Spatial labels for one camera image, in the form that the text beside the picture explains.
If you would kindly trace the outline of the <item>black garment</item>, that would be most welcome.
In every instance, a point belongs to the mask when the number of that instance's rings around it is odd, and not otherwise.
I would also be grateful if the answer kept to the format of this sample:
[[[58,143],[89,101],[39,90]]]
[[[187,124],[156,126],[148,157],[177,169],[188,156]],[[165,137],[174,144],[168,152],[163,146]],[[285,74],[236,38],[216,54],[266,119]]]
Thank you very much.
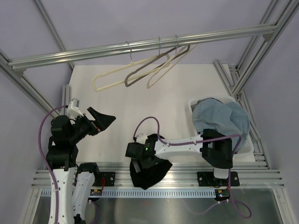
[[[134,187],[146,190],[163,180],[173,164],[169,160],[158,159],[158,164],[152,168],[143,170],[139,173],[130,172],[130,177]]]

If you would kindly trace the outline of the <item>light blue denim skirt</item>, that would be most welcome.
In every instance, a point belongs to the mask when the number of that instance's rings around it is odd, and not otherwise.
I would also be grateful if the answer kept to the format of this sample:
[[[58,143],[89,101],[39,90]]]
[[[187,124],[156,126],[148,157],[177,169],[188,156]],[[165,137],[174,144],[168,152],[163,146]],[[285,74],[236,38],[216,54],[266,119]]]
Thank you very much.
[[[191,105],[192,122],[195,130],[201,133],[204,129],[213,129],[229,136],[239,134],[242,140],[236,153],[242,149],[250,130],[247,112],[236,102],[223,103],[216,98],[206,98]]]

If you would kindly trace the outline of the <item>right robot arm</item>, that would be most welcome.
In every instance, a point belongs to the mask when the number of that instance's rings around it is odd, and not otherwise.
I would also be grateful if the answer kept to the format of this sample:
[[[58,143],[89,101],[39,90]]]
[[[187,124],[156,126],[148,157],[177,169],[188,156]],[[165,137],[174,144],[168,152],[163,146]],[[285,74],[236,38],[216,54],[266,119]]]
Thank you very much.
[[[125,156],[131,159],[129,170],[134,187],[144,190],[156,185],[172,167],[172,157],[203,158],[213,167],[209,174],[198,173],[200,186],[230,187],[231,168],[237,146],[233,138],[240,135],[225,136],[216,130],[205,129],[202,134],[189,139],[166,140],[161,135],[135,134],[133,142],[128,143]]]

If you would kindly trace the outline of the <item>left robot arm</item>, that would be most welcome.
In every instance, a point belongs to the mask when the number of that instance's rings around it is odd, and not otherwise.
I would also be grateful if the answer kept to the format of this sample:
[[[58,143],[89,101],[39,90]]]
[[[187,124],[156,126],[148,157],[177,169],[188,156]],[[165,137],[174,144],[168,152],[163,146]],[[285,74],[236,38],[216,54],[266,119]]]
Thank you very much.
[[[97,112],[89,107],[93,119],[75,111],[71,120],[60,115],[51,121],[48,152],[43,157],[50,173],[51,208],[50,224],[84,224],[85,210],[92,186],[103,188],[106,184],[95,162],[76,163],[77,144],[87,135],[95,136],[105,131],[115,116]]]

